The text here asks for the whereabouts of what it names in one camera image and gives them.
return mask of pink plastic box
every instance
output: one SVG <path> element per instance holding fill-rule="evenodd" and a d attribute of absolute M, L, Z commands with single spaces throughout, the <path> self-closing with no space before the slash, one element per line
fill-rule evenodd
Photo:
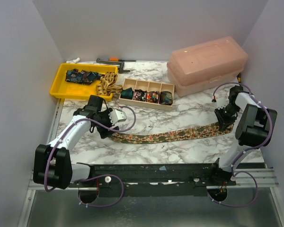
<path fill-rule="evenodd" d="M 168 78 L 178 96 L 187 96 L 232 81 L 248 59 L 230 36 L 174 51 Z"/>

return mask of patterned fabric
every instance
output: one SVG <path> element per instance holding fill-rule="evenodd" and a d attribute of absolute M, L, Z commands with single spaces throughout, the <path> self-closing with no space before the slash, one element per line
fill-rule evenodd
<path fill-rule="evenodd" d="M 169 91 L 161 91 L 159 103 L 162 105 L 172 105 L 172 94 Z"/>
<path fill-rule="evenodd" d="M 159 101 L 159 91 L 148 91 L 146 95 L 146 102 L 148 103 L 158 103 Z"/>
<path fill-rule="evenodd" d="M 145 102 L 146 91 L 135 90 L 133 94 L 133 100 Z"/>
<path fill-rule="evenodd" d="M 130 87 L 121 91 L 121 98 L 132 99 L 133 98 L 133 89 Z"/>
<path fill-rule="evenodd" d="M 225 131 L 219 131 L 219 123 L 216 122 L 206 126 L 197 126 L 191 129 L 170 131 L 170 132 L 147 135 L 147 136 L 117 132 L 114 133 L 109 138 L 119 143 L 131 143 L 131 144 L 165 143 L 165 142 L 195 140 L 195 139 L 202 139 L 213 136 L 221 136 L 230 133 L 232 131 L 232 128 L 233 124 L 229 126 Z"/>
<path fill-rule="evenodd" d="M 122 85 L 115 85 L 118 75 L 114 72 L 107 72 L 100 78 L 101 83 L 96 85 L 98 96 L 109 96 L 111 93 L 119 93 L 122 91 Z"/>
<path fill-rule="evenodd" d="M 66 72 L 66 82 L 72 82 L 76 84 L 85 84 L 89 85 L 91 84 L 94 80 L 100 79 L 100 77 L 103 74 L 97 73 L 97 72 L 87 72 L 82 70 L 79 72 L 77 69 L 73 70 L 68 70 Z"/>

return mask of patterned ribbon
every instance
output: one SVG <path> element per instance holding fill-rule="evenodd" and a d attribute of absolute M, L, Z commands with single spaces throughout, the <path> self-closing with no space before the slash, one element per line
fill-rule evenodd
<path fill-rule="evenodd" d="M 153 135 L 134 135 L 125 133 L 114 133 L 109 138 L 119 143 L 131 143 L 131 144 L 152 144 L 152 143 L 165 143 L 181 140 L 195 140 L 202 138 L 209 138 L 213 136 L 221 136 L 228 134 L 232 131 L 233 124 L 229 126 L 225 131 L 219 131 L 219 123 L 213 123 L 206 126 L 197 126 L 190 129 L 182 129 L 177 131 L 170 131 L 165 133 L 153 134 Z"/>
<path fill-rule="evenodd" d="M 101 77 L 101 83 L 96 85 L 98 96 L 109 96 L 111 93 L 119 93 L 122 91 L 122 85 L 116 85 L 118 75 L 114 72 L 107 72 Z"/>

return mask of white backdrop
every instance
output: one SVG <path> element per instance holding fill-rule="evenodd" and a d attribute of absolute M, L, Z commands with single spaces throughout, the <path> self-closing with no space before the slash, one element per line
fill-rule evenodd
<path fill-rule="evenodd" d="M 17 226 L 56 99 L 49 88 L 62 62 L 31 0 L 0 0 L 0 227 Z"/>
<path fill-rule="evenodd" d="M 64 60 L 168 60 L 227 35 L 243 45 L 267 0 L 33 0 Z"/>
<path fill-rule="evenodd" d="M 243 48 L 249 54 L 243 82 L 278 111 L 272 140 L 262 153 L 276 171 L 284 199 L 284 0 L 269 0 Z"/>

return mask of wooden compartment tray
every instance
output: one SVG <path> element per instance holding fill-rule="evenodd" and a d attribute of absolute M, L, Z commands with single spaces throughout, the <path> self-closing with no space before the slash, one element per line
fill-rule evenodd
<path fill-rule="evenodd" d="M 123 83 L 123 89 L 125 90 L 130 87 L 133 89 L 133 91 L 135 91 L 135 89 L 141 89 L 143 91 L 159 91 L 160 94 L 161 94 L 161 91 L 169 91 L 172 94 L 172 98 L 174 99 L 175 85 L 173 84 L 165 84 L 165 83 L 160 83 L 160 82 L 125 78 L 124 83 Z M 129 105 L 129 106 L 134 105 L 138 107 L 146 107 L 146 108 L 158 109 L 158 110 L 172 111 L 173 109 L 172 105 L 162 105 L 159 103 L 148 103 L 146 101 L 142 102 L 142 101 L 121 98 L 121 94 L 119 97 L 119 103 L 123 105 Z"/>

